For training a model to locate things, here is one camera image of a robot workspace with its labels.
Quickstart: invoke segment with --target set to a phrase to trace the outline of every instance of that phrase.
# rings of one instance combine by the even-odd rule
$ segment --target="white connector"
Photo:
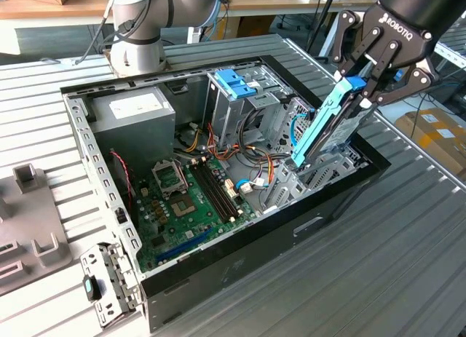
[[[240,191],[242,191],[243,194],[248,194],[251,193],[253,189],[251,188],[250,183],[247,182],[241,185]]]
[[[199,126],[198,126],[197,124],[193,123],[193,122],[190,122],[190,123],[189,123],[189,126],[190,126],[190,128],[192,128],[194,131],[196,131],[196,130],[199,128]]]

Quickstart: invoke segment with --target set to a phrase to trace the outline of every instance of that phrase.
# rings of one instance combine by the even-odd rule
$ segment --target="metal bracket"
[[[142,303],[130,260],[119,244],[97,244],[81,256],[84,290],[99,324],[108,327]]]

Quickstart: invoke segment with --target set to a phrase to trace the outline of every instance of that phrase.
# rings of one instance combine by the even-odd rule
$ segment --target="white label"
[[[425,121],[429,122],[429,123],[433,123],[433,122],[438,122],[437,118],[435,116],[433,116],[432,114],[424,114],[424,115],[421,115]]]
[[[332,135],[325,142],[320,151],[326,150],[333,145],[337,146],[346,142],[349,136],[358,128],[359,121],[367,114],[367,111],[361,111],[352,119],[346,119],[333,131]]]
[[[442,129],[442,130],[437,130],[437,132],[439,132],[442,137],[444,138],[454,138],[455,135],[453,133],[451,133],[450,130],[447,130],[446,128]]]
[[[110,103],[115,119],[147,113],[163,108],[154,93],[137,95],[136,97],[114,100]]]
[[[252,88],[261,86],[256,80],[248,82],[247,85]]]

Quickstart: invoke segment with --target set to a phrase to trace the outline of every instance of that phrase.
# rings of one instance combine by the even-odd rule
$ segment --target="red wire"
[[[110,154],[115,156],[120,161],[120,163],[122,164],[123,170],[125,172],[126,185],[127,185],[127,188],[128,188],[128,208],[129,208],[129,211],[131,212],[131,183],[130,183],[130,175],[128,174],[128,170],[126,168],[126,162],[116,152],[110,151]]]

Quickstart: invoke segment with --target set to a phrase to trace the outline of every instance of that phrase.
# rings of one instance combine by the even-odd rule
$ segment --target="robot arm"
[[[369,59],[374,67],[362,97],[372,103],[383,106],[426,90],[439,80],[430,64],[435,44],[465,9],[466,0],[378,0],[364,15],[341,13],[333,48],[336,78],[359,74]],[[351,52],[358,30],[363,38]],[[403,68],[407,84],[385,92]]]
[[[466,0],[378,0],[366,13],[341,12],[332,54],[337,85],[293,151],[297,167],[347,144],[377,106],[438,82],[430,55],[465,10]],[[402,76],[406,83],[392,86]]]
[[[205,26],[211,24],[220,10],[220,0],[115,0],[113,16],[115,30],[125,28],[130,21],[143,22],[132,32],[126,30],[120,41],[112,42],[111,64],[122,76],[153,73],[165,67],[165,54],[160,29],[170,27]]]

